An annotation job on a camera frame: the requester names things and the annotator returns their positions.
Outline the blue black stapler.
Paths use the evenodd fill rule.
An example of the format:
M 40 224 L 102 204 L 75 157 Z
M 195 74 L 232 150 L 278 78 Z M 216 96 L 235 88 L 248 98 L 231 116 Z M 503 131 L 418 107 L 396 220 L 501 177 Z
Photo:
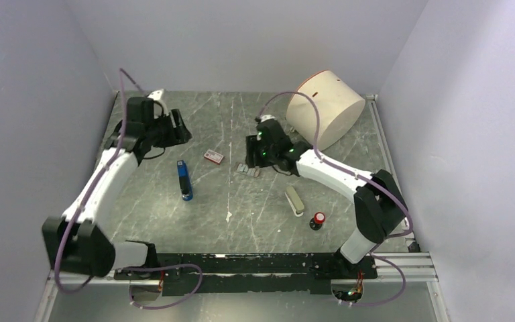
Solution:
M 182 200 L 190 201 L 193 198 L 193 191 L 190 182 L 190 175 L 188 173 L 188 167 L 185 161 L 177 161 L 177 172 Z

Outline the beige white stapler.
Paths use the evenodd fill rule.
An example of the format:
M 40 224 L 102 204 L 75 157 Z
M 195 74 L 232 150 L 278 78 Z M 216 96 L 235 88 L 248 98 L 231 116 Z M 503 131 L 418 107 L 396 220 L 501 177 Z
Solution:
M 291 210 L 296 217 L 304 215 L 305 206 L 293 186 L 287 186 L 285 196 L 290 204 Z

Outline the red black push button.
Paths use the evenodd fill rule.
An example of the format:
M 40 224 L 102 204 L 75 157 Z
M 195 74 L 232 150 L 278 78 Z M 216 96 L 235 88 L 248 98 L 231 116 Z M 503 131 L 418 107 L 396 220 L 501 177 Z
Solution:
M 325 220 L 325 214 L 322 212 L 317 212 L 312 216 L 311 220 L 309 221 L 309 227 L 314 231 L 318 231 L 323 226 Z

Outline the red white staple box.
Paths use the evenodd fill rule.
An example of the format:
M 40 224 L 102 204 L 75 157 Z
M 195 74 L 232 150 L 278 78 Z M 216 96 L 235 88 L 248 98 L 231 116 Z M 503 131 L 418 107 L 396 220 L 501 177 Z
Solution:
M 203 158 L 214 164 L 220 165 L 224 159 L 224 155 L 222 155 L 214 150 L 207 150 L 203 154 Z

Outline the cream cylindrical container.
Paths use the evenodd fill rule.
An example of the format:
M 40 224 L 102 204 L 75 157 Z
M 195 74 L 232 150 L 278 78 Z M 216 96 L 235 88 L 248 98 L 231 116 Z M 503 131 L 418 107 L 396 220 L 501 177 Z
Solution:
M 312 75 L 297 91 L 310 97 L 317 106 L 320 117 L 317 148 L 320 151 L 340 140 L 352 128 L 365 107 L 365 99 L 330 70 Z M 306 98 L 291 96 L 286 120 L 308 143 L 313 143 L 317 118 Z

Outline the aluminium frame rail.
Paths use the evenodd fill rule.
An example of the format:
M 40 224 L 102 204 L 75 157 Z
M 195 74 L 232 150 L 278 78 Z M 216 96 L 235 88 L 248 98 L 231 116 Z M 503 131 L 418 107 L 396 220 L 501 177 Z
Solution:
M 195 255 L 265 254 L 297 255 L 310 251 L 334 252 L 352 233 L 353 203 L 329 188 L 311 180 L 260 169 L 257 178 L 236 171 L 243 162 L 243 137 L 253 127 L 251 117 L 271 93 L 169 92 L 172 107 L 186 113 L 193 141 L 168 148 L 156 159 L 147 160 L 131 175 L 109 210 L 101 227 L 114 242 L 139 239 L 152 242 L 159 252 Z M 212 148 L 225 155 L 221 165 L 203 160 Z M 392 170 L 391 157 L 379 124 L 376 102 L 368 99 L 359 119 L 343 139 L 326 153 L 346 164 L 364 170 Z M 181 201 L 175 163 L 185 160 L 194 189 L 192 201 Z M 305 214 L 291 214 L 284 196 L 293 186 L 305 205 Z M 314 211 L 328 215 L 320 231 L 306 227 Z M 407 289 L 402 297 L 374 309 L 398 308 L 408 297 L 431 310 L 431 320 L 448 321 L 431 255 L 415 252 L 413 235 L 385 241 L 378 249 L 403 270 Z

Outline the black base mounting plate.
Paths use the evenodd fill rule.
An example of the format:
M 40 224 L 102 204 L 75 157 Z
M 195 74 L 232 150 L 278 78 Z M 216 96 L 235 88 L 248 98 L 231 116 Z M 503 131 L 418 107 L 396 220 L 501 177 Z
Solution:
M 293 292 L 331 294 L 336 280 L 375 279 L 375 260 L 356 264 L 336 253 L 173 254 L 159 253 L 150 272 L 120 268 L 115 280 L 162 285 L 162 295 Z

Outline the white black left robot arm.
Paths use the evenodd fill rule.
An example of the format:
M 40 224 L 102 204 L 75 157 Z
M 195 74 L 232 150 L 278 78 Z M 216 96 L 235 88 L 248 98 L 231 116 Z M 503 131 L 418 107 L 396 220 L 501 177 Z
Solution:
M 104 234 L 113 205 L 133 172 L 153 148 L 187 143 L 192 135 L 178 109 L 169 109 L 162 90 L 131 97 L 126 117 L 107 138 L 99 163 L 84 190 L 59 217 L 49 217 L 42 234 L 52 269 L 104 277 L 132 268 L 143 279 L 156 275 L 159 260 L 146 241 L 113 243 Z

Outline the grey staple strips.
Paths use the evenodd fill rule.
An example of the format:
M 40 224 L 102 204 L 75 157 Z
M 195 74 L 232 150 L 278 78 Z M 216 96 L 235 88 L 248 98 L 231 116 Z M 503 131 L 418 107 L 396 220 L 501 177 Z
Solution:
M 245 163 L 238 162 L 235 166 L 235 171 L 246 176 L 257 178 L 260 175 L 259 168 L 251 168 Z

